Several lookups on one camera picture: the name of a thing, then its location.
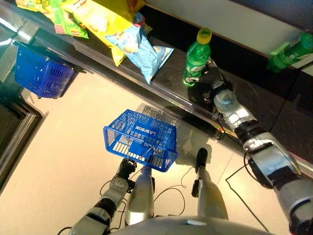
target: black cable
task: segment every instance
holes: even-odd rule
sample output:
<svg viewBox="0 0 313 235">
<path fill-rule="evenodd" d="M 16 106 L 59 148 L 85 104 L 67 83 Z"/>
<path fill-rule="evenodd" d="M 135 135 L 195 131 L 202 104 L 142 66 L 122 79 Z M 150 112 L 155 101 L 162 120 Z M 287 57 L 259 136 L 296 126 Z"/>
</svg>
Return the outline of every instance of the black cable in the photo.
<svg viewBox="0 0 313 235">
<path fill-rule="evenodd" d="M 244 154 L 244 166 L 245 166 L 245 169 L 246 169 L 246 171 L 248 172 L 248 174 L 252 177 L 252 179 L 254 179 L 256 182 L 259 183 L 258 179 L 255 178 L 255 177 L 251 174 L 251 172 L 249 171 L 247 165 L 248 165 L 248 164 L 246 164 L 246 153 L 245 153 L 245 154 Z"/>
<path fill-rule="evenodd" d="M 60 235 L 64 230 L 66 230 L 66 229 L 71 229 L 72 227 L 65 227 L 65 228 L 62 228 L 59 232 L 58 232 L 58 234 L 57 235 Z"/>
<path fill-rule="evenodd" d="M 113 229 L 119 229 L 119 228 L 121 227 L 123 213 L 125 212 L 125 208 L 126 208 L 126 203 L 125 203 L 125 202 L 123 202 L 123 201 L 122 201 L 122 203 L 124 204 L 124 209 L 123 209 L 123 211 L 122 211 L 121 218 L 120 218 L 120 220 L 119 220 L 119 225 L 118 225 L 118 227 L 117 227 L 117 228 L 112 228 L 112 229 L 110 229 L 110 231 L 111 231 L 111 230 L 113 230 Z"/>
<path fill-rule="evenodd" d="M 104 186 L 105 186 L 105 185 L 107 185 L 109 182 L 111 182 L 111 180 L 106 181 L 106 182 L 103 184 L 103 186 L 100 188 L 100 191 L 99 191 L 100 196 L 102 196 L 102 189 L 103 189 L 103 188 L 104 188 Z"/>
<path fill-rule="evenodd" d="M 164 193 L 164 192 L 166 192 L 166 191 L 168 191 L 168 190 L 170 190 L 170 189 L 175 189 L 175 190 L 177 190 L 178 192 L 180 192 L 180 194 L 181 194 L 181 196 L 182 196 L 182 199 L 183 199 L 183 201 L 184 201 L 184 207 L 183 207 L 181 213 L 179 213 L 179 215 L 181 215 L 181 214 L 185 211 L 186 202 L 185 202 L 184 195 L 182 194 L 182 192 L 181 192 L 178 188 L 166 188 L 165 190 L 163 190 L 162 192 L 160 192 L 160 193 L 158 194 L 158 196 L 156 196 L 156 198 L 154 199 L 153 202 L 155 202 L 155 201 L 158 199 L 158 197 L 161 196 L 162 193 Z"/>
<path fill-rule="evenodd" d="M 254 216 L 254 218 L 262 225 L 262 227 L 267 231 L 267 227 L 265 227 L 265 225 L 260 221 L 260 219 L 253 213 L 253 211 L 250 209 L 250 207 L 247 205 L 247 203 L 242 199 L 242 197 L 236 192 L 236 190 L 234 190 L 230 183 L 228 182 L 228 180 L 233 177 L 238 171 L 240 171 L 241 169 L 243 169 L 245 166 L 243 165 L 241 168 L 239 168 L 238 170 L 236 170 L 234 173 L 232 173 L 227 179 L 225 179 L 225 181 L 228 183 L 229 188 L 239 197 L 239 199 L 242 201 L 242 203 L 246 206 L 246 208 L 250 211 L 250 213 Z"/>
</svg>

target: chip bag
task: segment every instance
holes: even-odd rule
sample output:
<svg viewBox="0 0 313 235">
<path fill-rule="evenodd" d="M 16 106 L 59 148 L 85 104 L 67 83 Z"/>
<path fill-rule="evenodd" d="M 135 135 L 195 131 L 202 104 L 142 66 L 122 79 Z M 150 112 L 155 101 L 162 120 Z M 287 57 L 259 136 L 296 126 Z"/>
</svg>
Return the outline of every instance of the chip bag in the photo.
<svg viewBox="0 0 313 235">
<path fill-rule="evenodd" d="M 65 10 L 61 9 L 59 4 L 62 0 L 43 0 L 43 8 L 47 11 L 44 13 L 54 23 L 56 33 L 67 34 L 76 37 L 89 38 L 75 19 Z"/>
<path fill-rule="evenodd" d="M 72 19 L 70 14 L 59 7 L 60 3 L 62 0 L 16 0 L 18 7 L 39 11 L 51 19 L 56 33 L 89 38 L 87 32 Z"/>
<path fill-rule="evenodd" d="M 68 0 L 60 7 L 80 21 L 86 28 L 111 48 L 113 60 L 118 66 L 125 54 L 109 42 L 105 36 L 113 35 L 133 25 L 135 10 L 143 6 L 143 0 Z"/>
<path fill-rule="evenodd" d="M 46 13 L 42 5 L 42 0 L 16 0 L 16 5 L 19 8 L 27 9 L 30 11 L 39 11 L 42 13 Z"/>
<path fill-rule="evenodd" d="M 144 33 L 144 17 L 137 13 L 135 23 L 106 39 L 117 45 L 127 57 L 141 70 L 145 80 L 150 84 L 151 79 L 162 67 L 173 52 L 169 47 L 152 47 Z"/>
</svg>

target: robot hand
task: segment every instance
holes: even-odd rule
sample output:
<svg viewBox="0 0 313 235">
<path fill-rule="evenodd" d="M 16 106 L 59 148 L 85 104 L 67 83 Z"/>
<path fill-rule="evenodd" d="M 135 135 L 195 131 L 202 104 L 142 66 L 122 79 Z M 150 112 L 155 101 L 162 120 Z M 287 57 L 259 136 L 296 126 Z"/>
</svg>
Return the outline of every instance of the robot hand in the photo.
<svg viewBox="0 0 313 235">
<path fill-rule="evenodd" d="M 301 176 L 295 159 L 237 101 L 222 74 L 218 74 L 207 80 L 215 91 L 214 104 L 251 157 L 248 163 L 254 175 L 261 185 L 274 189 L 290 231 L 296 235 L 313 234 L 313 182 Z"/>
<path fill-rule="evenodd" d="M 109 189 L 71 229 L 70 235 L 105 235 L 110 233 L 110 223 L 125 194 L 134 188 L 129 175 L 135 171 L 136 163 L 123 159 Z"/>
</svg>

